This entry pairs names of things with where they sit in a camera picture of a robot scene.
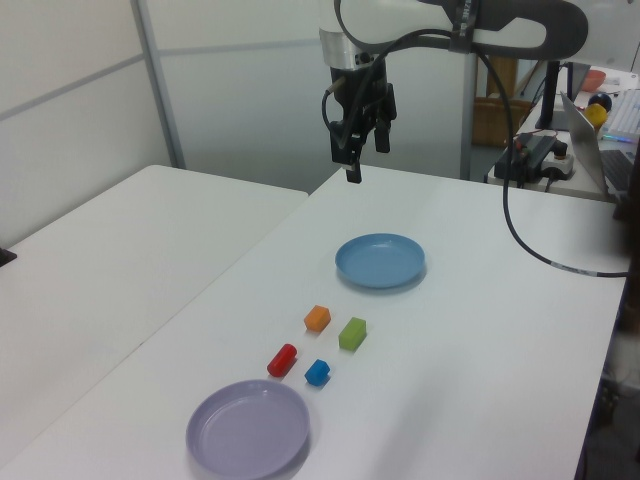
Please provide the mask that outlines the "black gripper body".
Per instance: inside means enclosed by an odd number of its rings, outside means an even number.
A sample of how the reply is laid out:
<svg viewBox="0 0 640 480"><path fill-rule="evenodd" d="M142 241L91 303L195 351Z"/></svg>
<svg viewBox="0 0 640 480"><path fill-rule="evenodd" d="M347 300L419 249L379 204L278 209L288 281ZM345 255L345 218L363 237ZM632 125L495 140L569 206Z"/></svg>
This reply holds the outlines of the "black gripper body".
<svg viewBox="0 0 640 480"><path fill-rule="evenodd" d="M335 100L343 118L334 122L337 131L371 131L378 124L391 124L391 84L386 64L370 64L356 70L330 68Z"/></svg>

